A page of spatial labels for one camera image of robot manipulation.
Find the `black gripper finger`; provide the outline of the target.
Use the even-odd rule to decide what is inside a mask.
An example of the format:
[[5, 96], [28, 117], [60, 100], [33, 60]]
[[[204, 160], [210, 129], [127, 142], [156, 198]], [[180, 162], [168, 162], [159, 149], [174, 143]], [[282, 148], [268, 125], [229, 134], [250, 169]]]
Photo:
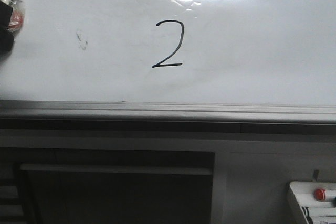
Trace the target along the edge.
[[1, 1], [1, 53], [10, 52], [14, 44], [14, 35], [7, 30], [12, 13], [13, 8]]

